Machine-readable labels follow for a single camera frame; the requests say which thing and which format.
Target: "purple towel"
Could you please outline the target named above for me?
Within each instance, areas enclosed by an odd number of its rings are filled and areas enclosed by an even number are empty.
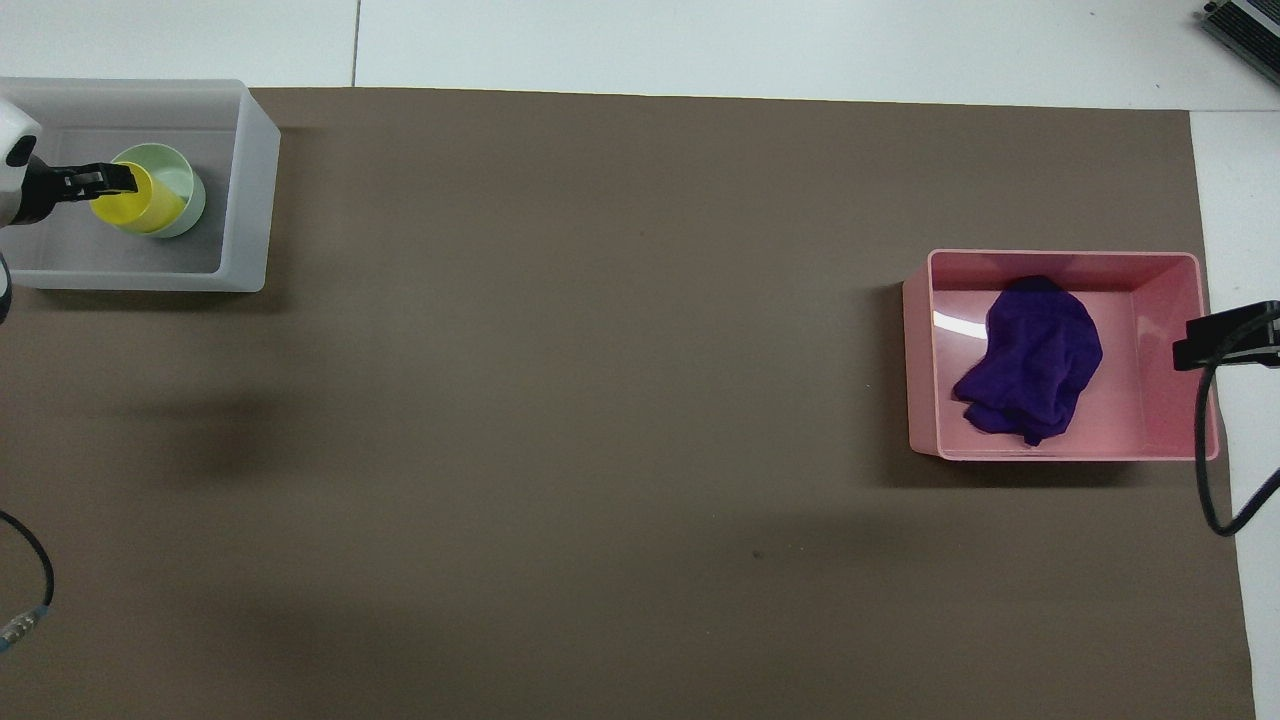
[[[1075,401],[1102,363],[1088,310],[1053,281],[1015,281],[987,313],[987,355],[956,383],[964,416],[988,433],[1019,433],[1027,445],[1066,432]]]

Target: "yellow cup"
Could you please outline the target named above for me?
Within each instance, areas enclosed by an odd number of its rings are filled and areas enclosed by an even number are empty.
[[[137,192],[104,195],[90,200],[88,206],[104,223],[133,232],[157,231],[178,219],[186,202],[169,186],[151,177],[134,163],[119,163],[129,169],[138,184]]]

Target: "brown paper surface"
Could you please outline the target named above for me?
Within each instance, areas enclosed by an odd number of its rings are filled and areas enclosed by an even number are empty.
[[[1202,254],[1187,114],[255,95],[261,293],[0,328],[4,717],[1252,717],[1189,464],[906,443],[900,282]]]

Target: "black cable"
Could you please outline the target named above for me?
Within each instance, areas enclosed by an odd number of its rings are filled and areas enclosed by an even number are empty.
[[[1201,496],[1201,510],[1204,511],[1204,520],[1208,523],[1210,529],[1215,533],[1222,536],[1224,538],[1231,537],[1240,532],[1249,519],[1253,518],[1254,512],[1262,507],[1277,489],[1280,489],[1280,469],[1271,474],[1270,478],[1258,492],[1253,493],[1253,497],[1244,503],[1244,509],[1240,514],[1231,519],[1230,523],[1222,525],[1217,519],[1217,511],[1213,509],[1213,497],[1208,492],[1208,461],[1204,459],[1204,416],[1208,407],[1208,388],[1213,383],[1213,373],[1217,372],[1219,365],[1226,359],[1228,354],[1235,350],[1235,346],[1240,345],[1240,341],[1245,338],[1252,332],[1266,327],[1270,323],[1280,319],[1280,309],[1263,313],[1257,318],[1242,324],[1240,327],[1231,331],[1222,342],[1219,343],[1217,348],[1213,350],[1213,355],[1204,364],[1204,374],[1201,375],[1199,389],[1196,392],[1196,487],[1199,489]]]
[[[36,538],[36,533],[32,533],[27,529],[27,525],[23,525],[17,518],[4,510],[0,510],[0,520],[13,525],[13,529],[18,530],[18,534],[27,541],[31,550],[35,550],[36,555],[40,557],[40,565],[45,569],[45,600],[40,603],[49,607],[54,602],[54,564],[49,560],[49,553],[45,552],[45,546],[40,544],[40,539]]]

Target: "pink tray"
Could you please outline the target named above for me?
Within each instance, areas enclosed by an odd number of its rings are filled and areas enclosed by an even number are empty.
[[[974,428],[951,392],[987,350],[987,310],[1027,275],[1078,297],[1103,352],[1066,433],[1038,447]],[[1185,252],[934,250],[902,284],[911,448],[947,460],[1192,460],[1199,373],[1174,370],[1170,346],[1201,315],[1199,261]],[[1212,405],[1210,418],[1216,457]]]

